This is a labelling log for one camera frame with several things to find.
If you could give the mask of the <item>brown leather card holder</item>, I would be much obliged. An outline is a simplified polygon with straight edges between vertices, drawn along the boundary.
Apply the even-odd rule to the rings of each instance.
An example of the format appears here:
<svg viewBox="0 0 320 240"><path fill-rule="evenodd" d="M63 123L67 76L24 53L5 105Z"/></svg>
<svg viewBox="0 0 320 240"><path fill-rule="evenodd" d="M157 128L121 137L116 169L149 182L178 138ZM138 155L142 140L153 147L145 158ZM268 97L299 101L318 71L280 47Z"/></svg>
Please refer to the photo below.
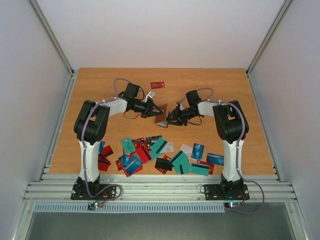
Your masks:
<svg viewBox="0 0 320 240"><path fill-rule="evenodd" d="M159 108L163 111L163 113L162 115L158 115L155 117L154 123L159 127L167 128L168 127L167 117L169 115L168 104L165 103L161 105Z"/></svg>

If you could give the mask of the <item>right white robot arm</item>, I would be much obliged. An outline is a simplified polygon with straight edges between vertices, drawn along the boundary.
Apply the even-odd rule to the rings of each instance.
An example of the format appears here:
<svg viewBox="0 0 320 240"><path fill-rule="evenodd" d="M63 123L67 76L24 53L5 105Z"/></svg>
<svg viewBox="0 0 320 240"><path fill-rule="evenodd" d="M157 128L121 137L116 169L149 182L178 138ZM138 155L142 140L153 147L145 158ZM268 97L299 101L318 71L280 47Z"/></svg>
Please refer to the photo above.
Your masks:
<svg viewBox="0 0 320 240"><path fill-rule="evenodd" d="M234 197L244 188L241 160L242 147L249 124L237 100L202 100L197 90L186 94L189 107L182 108L178 103L175 109L168 114L166 121L170 125L187 125L187 121L199 117L214 118L218 136L224 145L224 167L218 190L225 198Z"/></svg>

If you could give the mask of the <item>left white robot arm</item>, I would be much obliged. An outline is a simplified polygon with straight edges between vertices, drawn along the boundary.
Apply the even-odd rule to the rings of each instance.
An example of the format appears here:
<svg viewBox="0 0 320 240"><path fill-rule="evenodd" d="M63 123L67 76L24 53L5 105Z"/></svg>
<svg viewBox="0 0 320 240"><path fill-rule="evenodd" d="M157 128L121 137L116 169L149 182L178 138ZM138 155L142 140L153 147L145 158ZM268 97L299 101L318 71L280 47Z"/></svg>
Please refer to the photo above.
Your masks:
<svg viewBox="0 0 320 240"><path fill-rule="evenodd" d="M108 185L100 184L99 146L106 134L109 117L133 111L142 118L156 117L164 113L153 101L156 93L150 91L138 99L141 87L128 82L125 91L109 100L86 100L75 121L73 130L81 149L81 170L75 181L71 199L91 200L98 198Z"/></svg>

